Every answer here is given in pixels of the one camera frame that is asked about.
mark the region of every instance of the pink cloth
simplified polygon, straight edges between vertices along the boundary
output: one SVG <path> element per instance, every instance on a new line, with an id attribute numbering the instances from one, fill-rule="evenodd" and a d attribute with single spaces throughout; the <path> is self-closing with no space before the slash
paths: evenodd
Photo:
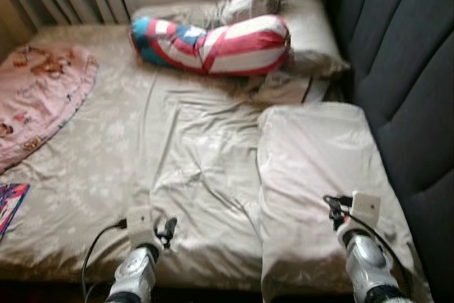
<path id="1" fill-rule="evenodd" d="M 27 45 L 0 66 L 0 174 L 38 149 L 71 118 L 94 84 L 86 49 Z"/>

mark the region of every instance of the striped pillow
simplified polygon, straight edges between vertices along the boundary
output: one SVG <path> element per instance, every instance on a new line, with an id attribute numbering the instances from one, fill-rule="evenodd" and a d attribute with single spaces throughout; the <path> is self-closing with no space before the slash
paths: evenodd
<path id="1" fill-rule="evenodd" d="M 263 75 L 289 56 L 290 36 L 284 21 L 265 15 L 205 31 L 158 18 L 142 17 L 131 25 L 137 53 L 159 66 L 205 75 Z"/>

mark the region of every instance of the black cable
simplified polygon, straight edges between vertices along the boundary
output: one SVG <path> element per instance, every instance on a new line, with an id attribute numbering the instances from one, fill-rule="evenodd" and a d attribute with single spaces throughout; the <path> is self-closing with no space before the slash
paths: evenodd
<path id="1" fill-rule="evenodd" d="M 338 198 L 331 197 L 329 195 L 324 195 L 323 201 L 328 204 L 330 211 L 339 211 L 344 214 L 348 213 L 347 211 L 343 211 L 341 209 L 341 202 Z"/>
<path id="2" fill-rule="evenodd" d="M 84 303 L 89 303 L 90 302 L 90 296 L 92 295 L 92 293 L 94 292 L 94 290 L 101 286 L 101 285 L 104 285 L 104 284 L 107 284 L 107 282 L 98 282 L 96 284 L 93 284 L 87 291 L 87 295 L 85 297 L 85 300 L 84 300 Z"/>
<path id="3" fill-rule="evenodd" d="M 101 238 L 101 236 L 106 233 L 107 231 L 109 230 L 113 230 L 115 228 L 121 228 L 121 229 L 124 229 L 126 228 L 126 219 L 122 219 L 120 220 L 118 223 L 114 224 L 114 225 L 110 225 L 110 226 L 107 226 L 104 230 L 102 230 L 101 232 L 98 233 L 98 236 L 96 236 L 96 238 L 94 239 L 92 245 L 90 246 L 88 252 L 87 252 L 87 255 L 85 256 L 85 260 L 84 260 L 84 264 L 82 266 L 82 273 L 81 273 L 81 281 L 82 281 L 82 294 L 84 295 L 84 299 L 87 299 L 87 296 L 88 296 L 88 292 L 87 292 L 87 283 L 85 281 L 85 270 L 87 269 L 87 263 L 88 263 L 88 260 L 90 258 L 90 255 L 92 254 L 93 252 L 93 249 L 94 249 L 94 246 L 96 245 L 96 243 L 98 242 L 99 238 Z"/>

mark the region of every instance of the book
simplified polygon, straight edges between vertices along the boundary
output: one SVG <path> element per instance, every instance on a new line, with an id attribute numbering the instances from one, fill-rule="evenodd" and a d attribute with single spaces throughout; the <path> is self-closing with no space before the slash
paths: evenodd
<path id="1" fill-rule="evenodd" d="M 29 184 L 0 184 L 0 236 L 6 233 L 29 188 Z"/>

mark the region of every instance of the beige bed sheet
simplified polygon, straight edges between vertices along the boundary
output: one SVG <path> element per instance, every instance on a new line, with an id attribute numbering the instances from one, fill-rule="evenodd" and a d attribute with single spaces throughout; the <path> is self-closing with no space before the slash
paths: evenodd
<path id="1" fill-rule="evenodd" d="M 334 102 L 275 106 L 260 116 L 259 127 L 264 301 L 309 290 L 352 291 L 344 270 L 345 250 L 322 198 L 351 196 L 359 190 L 381 199 L 377 230 L 409 272 L 412 298 L 433 302 L 362 109 Z M 399 271 L 394 275 L 403 284 Z"/>
<path id="2" fill-rule="evenodd" d="M 94 237 L 151 203 L 179 219 L 162 286 L 260 290 L 256 120 L 238 82 L 138 65 L 125 26 L 49 28 L 33 42 L 89 48 L 99 74 L 59 133 L 0 182 L 31 189 L 0 241 L 0 279 L 78 281 Z M 99 241 L 89 277 L 110 280 L 125 231 Z"/>

